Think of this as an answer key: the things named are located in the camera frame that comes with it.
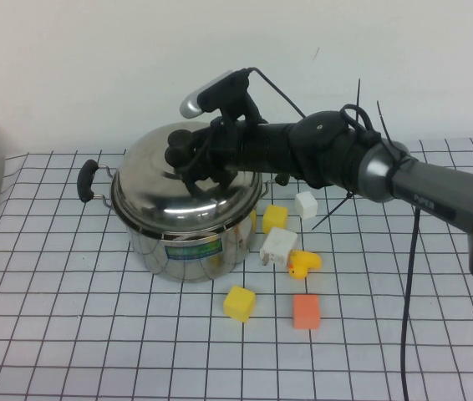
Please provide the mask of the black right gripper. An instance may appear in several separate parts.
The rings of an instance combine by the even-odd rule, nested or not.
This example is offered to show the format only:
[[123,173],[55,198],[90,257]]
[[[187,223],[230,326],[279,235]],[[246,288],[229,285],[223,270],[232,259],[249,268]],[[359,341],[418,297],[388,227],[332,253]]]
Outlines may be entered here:
[[168,136],[170,147],[198,147],[203,143],[203,161],[179,163],[175,168],[191,195],[204,194],[197,181],[211,179],[221,190],[226,190],[244,171],[239,159],[242,134],[235,121],[226,122],[222,117],[216,117],[208,128],[177,129]]

